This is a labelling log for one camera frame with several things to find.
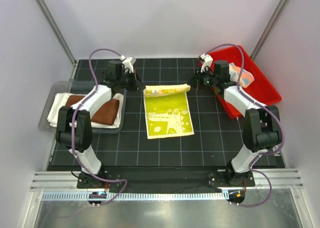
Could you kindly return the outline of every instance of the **white towel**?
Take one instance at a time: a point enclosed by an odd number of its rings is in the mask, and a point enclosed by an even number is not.
[[[57,127],[59,109],[66,105],[67,100],[69,99],[69,97],[71,95],[74,95],[74,94],[58,93],[55,95],[53,105],[52,105],[51,110],[49,112],[49,115],[47,117],[48,122],[50,122],[50,126]],[[119,100],[119,109],[118,109],[118,113],[116,114],[114,124],[113,125],[106,125],[106,124],[99,124],[96,122],[91,122],[92,128],[105,128],[105,129],[119,128],[120,121],[121,121],[121,110],[122,110],[122,105],[124,103],[124,95],[117,93],[114,95],[113,99]]]

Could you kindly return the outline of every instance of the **brown towel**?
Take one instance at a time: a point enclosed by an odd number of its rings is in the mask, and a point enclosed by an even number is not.
[[[70,95],[66,101],[65,106],[70,107],[75,103],[79,102],[84,95]],[[92,116],[91,121],[103,125],[112,126],[115,123],[117,113],[119,110],[119,100],[111,99],[104,103],[100,109]]]

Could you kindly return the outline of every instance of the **white wall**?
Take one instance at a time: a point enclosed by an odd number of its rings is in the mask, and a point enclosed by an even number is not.
[[[250,54],[278,1],[45,0],[78,59],[102,47],[135,57],[196,57],[230,42]]]
[[[72,65],[34,0],[0,0],[0,227],[22,227],[52,135],[38,130],[51,86]]]
[[[289,167],[298,168],[319,223],[316,227],[320,227],[319,10],[319,0],[290,0],[255,60],[282,96],[278,107],[286,131],[283,155]]]

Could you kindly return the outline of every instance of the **yellow towel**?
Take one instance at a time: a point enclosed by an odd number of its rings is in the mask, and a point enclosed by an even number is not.
[[[147,85],[143,91],[148,139],[194,134],[187,92],[190,86]]]

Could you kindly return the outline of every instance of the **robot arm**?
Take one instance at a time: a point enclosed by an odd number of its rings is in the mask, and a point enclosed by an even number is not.
[[[145,86],[139,79],[138,74],[133,68],[135,58],[121,57],[122,62],[110,61],[106,69],[107,77],[103,78],[100,84],[92,89],[88,95],[71,107],[63,106],[58,113],[58,121],[55,139],[59,144],[65,145],[70,153],[71,148],[71,121],[75,109],[81,105],[76,116],[75,129],[75,156],[93,174],[105,179],[104,166],[96,157],[92,148],[93,131],[91,127],[91,117],[106,102],[111,100],[119,89],[137,91],[144,89]],[[82,168],[81,179],[90,179],[90,183],[97,186],[103,185],[101,181],[93,179],[88,172]]]
[[[230,81],[229,64],[226,60],[214,62],[214,70],[197,70],[188,84],[197,89],[214,88],[217,96],[233,105],[244,116],[243,143],[238,155],[227,164],[227,177],[231,185],[241,185],[248,176],[250,168],[262,156],[282,141],[278,123],[258,105],[269,109],[277,118],[279,110],[276,106],[266,106],[247,94],[254,102],[247,100],[238,90],[237,84]]]

